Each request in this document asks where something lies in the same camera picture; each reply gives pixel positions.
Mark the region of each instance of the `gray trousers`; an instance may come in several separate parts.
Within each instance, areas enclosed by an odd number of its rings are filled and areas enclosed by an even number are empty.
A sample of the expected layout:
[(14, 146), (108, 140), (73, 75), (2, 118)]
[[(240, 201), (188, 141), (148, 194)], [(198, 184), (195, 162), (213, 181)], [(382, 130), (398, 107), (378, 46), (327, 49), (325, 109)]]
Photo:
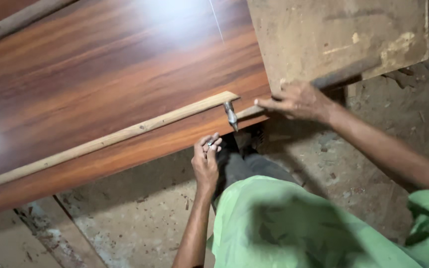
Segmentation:
[(232, 134), (224, 135), (222, 138), (223, 142), (220, 144), (222, 149), (216, 155), (219, 178), (213, 201), (231, 184), (255, 175), (268, 176), (298, 184), (288, 171), (259, 155), (256, 150), (249, 148), (241, 154)]

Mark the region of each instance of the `workbench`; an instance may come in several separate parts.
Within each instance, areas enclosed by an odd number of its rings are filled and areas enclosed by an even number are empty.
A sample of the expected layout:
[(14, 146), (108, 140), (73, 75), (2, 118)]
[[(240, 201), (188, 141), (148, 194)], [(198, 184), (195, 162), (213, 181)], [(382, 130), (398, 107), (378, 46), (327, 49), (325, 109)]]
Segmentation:
[[(0, 40), (0, 174), (223, 91), (241, 96), (240, 111), (281, 78), (310, 80), (380, 54), (371, 77), (428, 57), (423, 0), (249, 7), (255, 27), (244, 0), (80, 0)], [(230, 131), (213, 108), (0, 185), (0, 211)]]

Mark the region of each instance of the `green clothing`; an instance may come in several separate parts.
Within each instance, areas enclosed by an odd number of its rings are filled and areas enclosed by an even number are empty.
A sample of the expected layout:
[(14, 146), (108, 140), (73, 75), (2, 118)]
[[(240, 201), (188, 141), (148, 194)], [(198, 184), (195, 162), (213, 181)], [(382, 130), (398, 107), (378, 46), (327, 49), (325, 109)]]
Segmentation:
[(208, 245), (215, 268), (429, 267), (429, 190), (409, 197), (415, 224), (401, 247), (301, 186), (254, 176), (217, 199)]

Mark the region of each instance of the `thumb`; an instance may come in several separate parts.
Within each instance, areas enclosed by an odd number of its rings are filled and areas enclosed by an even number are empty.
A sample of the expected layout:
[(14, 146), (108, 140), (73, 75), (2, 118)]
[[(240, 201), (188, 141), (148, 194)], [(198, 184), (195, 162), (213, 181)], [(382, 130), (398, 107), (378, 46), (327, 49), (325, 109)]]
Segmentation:
[(276, 101), (273, 99), (269, 99), (269, 100), (256, 99), (254, 101), (254, 105), (266, 108), (268, 110), (275, 110), (275, 111), (282, 111), (283, 110), (282, 109), (282, 102)]
[(218, 146), (216, 144), (213, 144), (208, 149), (208, 152), (206, 153), (206, 159), (208, 161), (208, 166), (210, 165), (216, 165), (216, 152), (218, 151)]

